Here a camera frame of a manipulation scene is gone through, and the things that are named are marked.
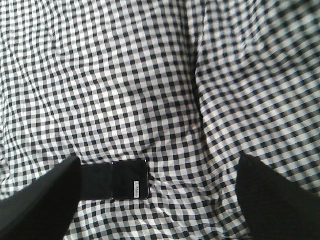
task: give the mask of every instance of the gingham fabric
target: gingham fabric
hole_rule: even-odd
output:
[[[320,195],[317,0],[0,1],[0,197],[69,155],[148,159],[150,198],[65,240],[245,240],[240,151]]]

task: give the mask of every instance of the black rectangle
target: black rectangle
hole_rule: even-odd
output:
[[[114,162],[111,188],[111,198],[114,200],[147,199],[149,197],[147,160]]]

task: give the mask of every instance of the bed sheet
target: bed sheet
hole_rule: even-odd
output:
[[[240,151],[320,193],[316,0],[0,1],[0,81],[0,199],[149,161],[148,200],[82,201],[65,240],[251,239]]]

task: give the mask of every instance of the wrinkled fabric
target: wrinkled fabric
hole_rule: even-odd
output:
[[[0,81],[0,199],[149,161],[148,200],[82,201],[65,240],[251,239],[240,151],[320,195],[318,1],[1,1]]]

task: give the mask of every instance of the black object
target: black object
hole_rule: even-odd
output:
[[[82,165],[70,156],[0,202],[0,240],[62,240],[81,200],[147,199],[146,160]]]
[[[149,196],[147,160],[82,166],[81,200],[131,200]]]
[[[62,240],[80,197],[81,163],[71,156],[0,202],[0,240]]]
[[[147,160],[121,161],[112,164],[114,200],[147,199],[149,181]]]
[[[320,198],[242,154],[236,194],[255,240],[320,240]]]

